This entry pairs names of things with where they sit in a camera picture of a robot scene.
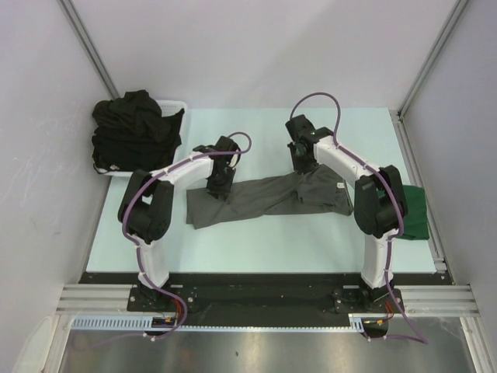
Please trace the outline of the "grey t shirt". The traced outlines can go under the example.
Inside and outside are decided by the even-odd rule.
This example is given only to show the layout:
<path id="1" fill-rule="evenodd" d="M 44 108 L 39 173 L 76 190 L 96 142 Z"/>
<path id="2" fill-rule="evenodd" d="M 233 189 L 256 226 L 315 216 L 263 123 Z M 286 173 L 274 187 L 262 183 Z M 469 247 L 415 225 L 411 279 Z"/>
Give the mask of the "grey t shirt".
<path id="1" fill-rule="evenodd" d="M 204 189 L 186 192 L 186 223 L 195 229 L 265 215 L 323 213 L 353 213 L 345 181 L 325 165 L 305 174 L 235 183 L 224 199 L 213 197 Z"/>

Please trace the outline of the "white plastic basket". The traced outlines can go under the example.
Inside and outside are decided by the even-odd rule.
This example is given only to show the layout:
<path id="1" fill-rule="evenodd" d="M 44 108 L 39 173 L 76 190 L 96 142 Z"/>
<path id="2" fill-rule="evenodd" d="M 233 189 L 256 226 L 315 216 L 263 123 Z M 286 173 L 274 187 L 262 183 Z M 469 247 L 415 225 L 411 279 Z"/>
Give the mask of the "white plastic basket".
<path id="1" fill-rule="evenodd" d="M 157 104 L 159 105 L 162 115 L 164 117 L 169 117 L 173 114 L 178 113 L 180 110 L 188 110 L 188 106 L 183 101 L 170 100 L 170 99 L 159 99 L 157 100 Z M 109 177 L 122 177 L 129 178 L 132 175 L 132 172 L 118 170 L 115 167 L 111 169 L 103 169 L 93 164 L 93 169 L 99 174 Z"/>

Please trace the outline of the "black t shirts pile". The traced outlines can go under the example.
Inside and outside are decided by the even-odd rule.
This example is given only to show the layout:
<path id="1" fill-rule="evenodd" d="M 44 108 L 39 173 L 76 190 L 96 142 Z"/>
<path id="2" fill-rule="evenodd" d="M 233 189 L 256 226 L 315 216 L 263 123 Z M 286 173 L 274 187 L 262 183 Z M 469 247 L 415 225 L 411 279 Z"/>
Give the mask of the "black t shirts pile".
<path id="1" fill-rule="evenodd" d="M 98 174 L 152 171 L 172 164 L 182 144 L 185 108 L 165 116 L 158 102 L 142 89 L 98 102 L 92 118 L 93 167 Z"/>

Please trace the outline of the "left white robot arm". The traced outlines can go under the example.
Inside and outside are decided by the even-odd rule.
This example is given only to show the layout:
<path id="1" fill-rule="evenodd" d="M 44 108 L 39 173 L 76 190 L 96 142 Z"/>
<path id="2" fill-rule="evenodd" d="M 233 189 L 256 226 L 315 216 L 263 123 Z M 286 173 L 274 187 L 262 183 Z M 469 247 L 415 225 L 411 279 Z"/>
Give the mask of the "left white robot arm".
<path id="1" fill-rule="evenodd" d="M 207 181 L 207 193 L 212 197 L 228 197 L 235 167 L 245 153 L 233 137 L 221 136 L 215 145 L 199 145 L 170 166 L 139 169 L 129 179 L 117 217 L 124 237 L 134 244 L 138 280 L 147 287 L 144 300 L 154 310 L 166 309 L 172 300 L 172 292 L 164 287 L 169 270 L 156 260 L 154 244 L 171 225 L 174 197 L 200 180 Z"/>

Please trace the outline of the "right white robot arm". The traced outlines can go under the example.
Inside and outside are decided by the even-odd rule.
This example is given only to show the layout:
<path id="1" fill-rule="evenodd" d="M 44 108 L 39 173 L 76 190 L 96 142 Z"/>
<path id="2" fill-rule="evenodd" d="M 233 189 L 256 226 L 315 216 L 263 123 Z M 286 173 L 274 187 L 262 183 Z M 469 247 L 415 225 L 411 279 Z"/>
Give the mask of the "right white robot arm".
<path id="1" fill-rule="evenodd" d="M 294 170 L 307 173 L 319 165 L 335 171 L 354 189 L 353 216 L 364 234 L 364 263 L 358 302 L 376 312 L 393 294 L 392 246 L 403 234 L 408 213 L 401 175 L 395 166 L 378 167 L 338 143 L 327 127 L 316 129 L 304 115 L 290 118 L 286 129 Z"/>

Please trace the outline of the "green folded t shirt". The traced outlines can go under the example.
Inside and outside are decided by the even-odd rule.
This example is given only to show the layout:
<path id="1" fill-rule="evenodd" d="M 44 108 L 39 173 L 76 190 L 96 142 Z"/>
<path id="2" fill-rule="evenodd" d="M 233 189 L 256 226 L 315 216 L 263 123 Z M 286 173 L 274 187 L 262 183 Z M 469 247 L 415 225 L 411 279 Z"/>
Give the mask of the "green folded t shirt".
<path id="1" fill-rule="evenodd" d="M 404 231 L 399 239 L 417 241 L 429 239 L 426 193 L 418 186 L 404 185 L 408 213 L 404 216 Z"/>

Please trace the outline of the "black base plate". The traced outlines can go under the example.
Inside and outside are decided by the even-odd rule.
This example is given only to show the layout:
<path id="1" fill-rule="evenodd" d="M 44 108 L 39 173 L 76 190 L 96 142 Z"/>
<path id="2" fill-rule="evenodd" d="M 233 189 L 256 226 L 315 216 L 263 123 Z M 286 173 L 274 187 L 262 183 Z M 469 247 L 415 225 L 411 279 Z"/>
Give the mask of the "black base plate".
<path id="1" fill-rule="evenodd" d="M 136 273 L 84 272 L 78 284 L 129 285 L 128 312 L 171 313 L 178 301 L 139 284 Z M 163 287 L 187 309 L 186 326 L 328 327 L 345 326 L 348 313 L 384 313 L 386 295 L 366 301 L 366 286 L 351 274 L 188 274 L 173 273 Z M 448 286 L 450 275 L 395 274 L 401 286 Z"/>

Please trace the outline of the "aluminium frame rail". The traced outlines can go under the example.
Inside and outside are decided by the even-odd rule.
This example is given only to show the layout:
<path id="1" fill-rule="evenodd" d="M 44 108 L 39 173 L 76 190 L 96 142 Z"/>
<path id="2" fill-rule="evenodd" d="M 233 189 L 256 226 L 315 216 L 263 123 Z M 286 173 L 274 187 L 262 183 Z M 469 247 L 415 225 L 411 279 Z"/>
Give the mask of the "aluminium frame rail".
<path id="1" fill-rule="evenodd" d="M 56 307 L 58 315 L 128 315 L 130 284 L 67 284 Z M 397 286 L 410 317 L 479 317 L 468 285 Z"/>

